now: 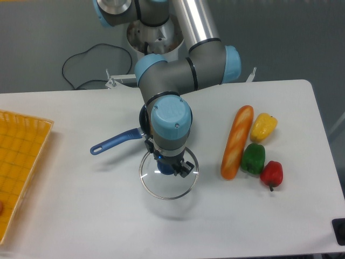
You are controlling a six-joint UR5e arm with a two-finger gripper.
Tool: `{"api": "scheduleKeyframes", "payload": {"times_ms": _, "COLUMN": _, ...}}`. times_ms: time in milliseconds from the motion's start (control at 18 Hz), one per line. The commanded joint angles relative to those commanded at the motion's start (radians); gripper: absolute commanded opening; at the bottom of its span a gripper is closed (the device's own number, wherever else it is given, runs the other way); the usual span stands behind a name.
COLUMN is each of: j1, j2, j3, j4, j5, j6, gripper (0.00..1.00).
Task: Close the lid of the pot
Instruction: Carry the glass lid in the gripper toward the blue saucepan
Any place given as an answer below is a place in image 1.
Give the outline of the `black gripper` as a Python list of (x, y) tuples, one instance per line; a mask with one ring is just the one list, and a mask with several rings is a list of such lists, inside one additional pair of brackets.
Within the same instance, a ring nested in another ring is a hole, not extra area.
[(144, 143), (147, 151), (149, 154), (153, 154), (155, 160), (170, 165), (174, 169), (174, 176), (180, 175), (182, 178), (186, 178), (193, 170), (194, 165), (189, 161), (184, 161), (185, 144), (178, 149), (167, 150), (159, 147), (151, 137), (147, 138)]

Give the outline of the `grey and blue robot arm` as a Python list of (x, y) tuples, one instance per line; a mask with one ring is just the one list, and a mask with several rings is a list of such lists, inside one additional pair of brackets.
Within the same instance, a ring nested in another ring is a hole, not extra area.
[(145, 138), (161, 173), (188, 176), (196, 164), (184, 159), (192, 111), (182, 95), (236, 80), (241, 73), (237, 50), (221, 42), (207, 1), (94, 1), (93, 5), (104, 26), (138, 22), (141, 42), (147, 44), (148, 29), (162, 34), (155, 37), (161, 43), (172, 40), (172, 5), (189, 55), (170, 62), (164, 48), (139, 59), (134, 73), (144, 101), (140, 127), (95, 145), (91, 153), (97, 155), (125, 141)]

